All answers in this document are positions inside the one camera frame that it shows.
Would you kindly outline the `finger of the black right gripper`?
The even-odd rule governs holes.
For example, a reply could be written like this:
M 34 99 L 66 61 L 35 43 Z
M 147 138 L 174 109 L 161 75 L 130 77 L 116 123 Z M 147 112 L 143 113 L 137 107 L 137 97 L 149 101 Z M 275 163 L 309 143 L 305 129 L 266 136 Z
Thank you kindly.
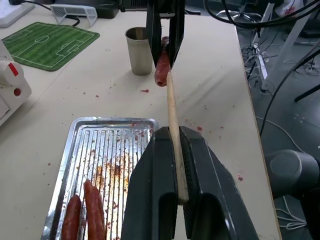
M 146 32 L 155 67 L 158 64 L 162 50 L 161 6 L 162 0 L 147 1 Z
M 185 0 L 174 0 L 174 16 L 169 21 L 168 55 L 170 67 L 174 66 L 180 50 L 185 29 Z

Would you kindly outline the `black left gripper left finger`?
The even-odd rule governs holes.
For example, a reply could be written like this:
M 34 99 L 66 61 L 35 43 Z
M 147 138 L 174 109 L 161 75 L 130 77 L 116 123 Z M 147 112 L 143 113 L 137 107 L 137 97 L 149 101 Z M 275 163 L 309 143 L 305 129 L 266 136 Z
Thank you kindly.
M 155 131 L 134 168 L 121 240 L 173 240 L 178 210 L 174 148 L 168 127 Z

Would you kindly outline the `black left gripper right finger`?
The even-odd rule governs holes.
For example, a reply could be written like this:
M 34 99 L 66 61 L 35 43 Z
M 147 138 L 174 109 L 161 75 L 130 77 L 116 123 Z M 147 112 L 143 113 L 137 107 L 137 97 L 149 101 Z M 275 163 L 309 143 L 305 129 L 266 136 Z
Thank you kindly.
M 259 240 L 237 185 L 203 136 L 180 127 L 189 201 L 183 206 L 188 240 Z

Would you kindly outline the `red sausage with torn end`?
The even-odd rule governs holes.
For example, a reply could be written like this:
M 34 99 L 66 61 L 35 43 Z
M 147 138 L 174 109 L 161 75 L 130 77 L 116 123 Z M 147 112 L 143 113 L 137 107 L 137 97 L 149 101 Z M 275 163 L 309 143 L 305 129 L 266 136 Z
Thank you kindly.
M 170 57 L 168 54 L 169 37 L 164 36 L 161 40 L 161 53 L 155 67 L 154 79 L 159 87 L 167 85 L 167 75 L 171 71 Z

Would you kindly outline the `wooden skewer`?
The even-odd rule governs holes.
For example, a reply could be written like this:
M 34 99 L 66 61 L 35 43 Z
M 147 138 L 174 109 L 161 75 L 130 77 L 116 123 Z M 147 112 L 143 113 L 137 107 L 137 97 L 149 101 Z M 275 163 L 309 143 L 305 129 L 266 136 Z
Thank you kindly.
M 183 159 L 182 145 L 180 139 L 180 128 L 177 117 L 177 106 L 175 99 L 174 84 L 171 72 L 167 74 L 167 105 L 168 105 L 168 126 L 172 139 L 174 160 L 176 167 L 178 204 L 184 205 L 189 201 L 186 171 Z

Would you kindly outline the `stainless steel cup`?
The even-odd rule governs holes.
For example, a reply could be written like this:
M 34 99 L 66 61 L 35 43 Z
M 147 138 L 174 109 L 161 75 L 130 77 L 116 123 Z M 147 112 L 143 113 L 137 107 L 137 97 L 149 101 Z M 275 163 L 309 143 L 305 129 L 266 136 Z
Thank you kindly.
M 153 57 L 145 27 L 133 27 L 125 32 L 131 71 L 138 76 L 149 75 Z

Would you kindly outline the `silver ribbed metal tray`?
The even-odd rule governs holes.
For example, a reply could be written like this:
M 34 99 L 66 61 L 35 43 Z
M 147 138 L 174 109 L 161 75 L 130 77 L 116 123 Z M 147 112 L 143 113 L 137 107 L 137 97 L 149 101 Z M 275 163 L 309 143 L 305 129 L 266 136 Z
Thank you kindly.
M 69 128 L 41 240 L 61 240 L 70 198 L 99 190 L 105 240 L 120 240 L 131 174 L 159 127 L 151 118 L 79 117 Z

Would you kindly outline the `long red sausage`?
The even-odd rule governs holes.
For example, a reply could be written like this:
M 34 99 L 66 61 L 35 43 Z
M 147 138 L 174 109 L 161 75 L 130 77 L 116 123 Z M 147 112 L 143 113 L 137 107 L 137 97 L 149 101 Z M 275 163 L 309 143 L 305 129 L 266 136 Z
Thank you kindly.
M 84 182 L 83 186 L 88 224 L 88 240 L 105 240 L 106 231 L 100 192 L 88 179 Z

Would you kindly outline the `short red sausage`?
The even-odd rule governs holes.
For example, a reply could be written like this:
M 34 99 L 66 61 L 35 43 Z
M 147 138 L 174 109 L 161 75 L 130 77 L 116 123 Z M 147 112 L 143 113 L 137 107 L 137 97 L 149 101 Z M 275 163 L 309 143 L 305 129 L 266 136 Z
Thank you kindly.
M 81 206 L 82 202 L 77 194 L 70 198 L 62 224 L 61 240 L 77 240 Z

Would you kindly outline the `dark rounded chair part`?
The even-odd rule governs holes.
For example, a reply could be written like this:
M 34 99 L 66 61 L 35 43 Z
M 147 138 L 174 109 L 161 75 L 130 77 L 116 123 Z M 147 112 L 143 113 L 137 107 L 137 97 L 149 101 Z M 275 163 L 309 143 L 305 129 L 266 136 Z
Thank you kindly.
M 269 183 L 274 199 L 282 198 L 285 210 L 277 216 L 288 231 L 307 227 L 313 240 L 320 240 L 320 160 L 310 154 L 291 149 L 276 151 L 264 156 Z M 300 201 L 305 219 L 294 216 L 285 196 Z

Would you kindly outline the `white mesh toy goal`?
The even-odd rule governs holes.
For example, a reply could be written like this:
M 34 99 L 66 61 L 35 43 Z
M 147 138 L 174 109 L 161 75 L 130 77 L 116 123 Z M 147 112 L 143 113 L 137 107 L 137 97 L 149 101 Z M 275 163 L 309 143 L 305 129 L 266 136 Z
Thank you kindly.
M 52 4 L 49 8 L 59 25 L 66 17 L 86 17 L 89 26 L 92 27 L 98 18 L 97 11 L 92 6 Z

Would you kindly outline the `white floor power strip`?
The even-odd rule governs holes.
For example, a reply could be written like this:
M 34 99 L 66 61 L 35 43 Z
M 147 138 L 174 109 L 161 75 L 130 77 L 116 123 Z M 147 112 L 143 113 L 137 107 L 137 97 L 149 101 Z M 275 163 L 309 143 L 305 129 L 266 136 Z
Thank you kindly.
M 259 65 L 259 72 L 260 72 L 261 78 L 263 80 L 265 80 L 268 77 L 268 72 L 267 72 L 267 68 L 265 65 L 264 56 L 263 56 L 262 52 L 260 51 L 259 45 L 257 43 L 254 43 L 253 47 L 255 49 L 255 54 L 256 54 L 256 58 L 257 58 L 256 62 Z

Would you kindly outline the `green soccer field mat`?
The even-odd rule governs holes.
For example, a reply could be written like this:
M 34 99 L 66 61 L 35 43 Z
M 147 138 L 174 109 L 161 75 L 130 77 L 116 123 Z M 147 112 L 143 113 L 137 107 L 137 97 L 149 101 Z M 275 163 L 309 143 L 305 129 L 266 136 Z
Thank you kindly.
M 54 72 L 100 37 L 70 25 L 34 22 L 2 39 L 19 64 Z

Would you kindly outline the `white metal desk leg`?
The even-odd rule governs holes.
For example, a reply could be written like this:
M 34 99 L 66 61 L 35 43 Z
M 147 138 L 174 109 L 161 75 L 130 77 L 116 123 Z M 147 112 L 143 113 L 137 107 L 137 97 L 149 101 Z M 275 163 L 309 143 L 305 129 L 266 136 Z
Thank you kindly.
M 271 83 L 274 85 L 277 83 L 278 80 L 276 78 L 280 75 L 280 68 L 283 66 L 283 62 L 286 59 L 288 53 L 290 50 L 292 50 L 292 47 L 297 40 L 299 34 L 301 33 L 303 27 L 307 23 L 308 19 L 310 18 L 310 15 L 304 16 L 303 18 L 296 21 L 294 24 L 292 30 L 290 31 L 287 40 L 285 41 L 283 47 L 281 48 L 278 58 L 273 64 L 271 70 L 267 73 L 267 76 L 264 77 L 261 80 L 261 90 L 267 91 L 269 90 L 269 87 L 271 86 Z

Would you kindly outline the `white appliance with red knob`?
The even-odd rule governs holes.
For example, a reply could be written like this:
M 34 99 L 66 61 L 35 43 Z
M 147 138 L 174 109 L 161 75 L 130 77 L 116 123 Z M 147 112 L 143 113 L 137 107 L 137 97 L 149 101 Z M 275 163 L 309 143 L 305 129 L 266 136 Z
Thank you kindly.
M 0 40 L 0 126 L 30 97 L 22 66 Z

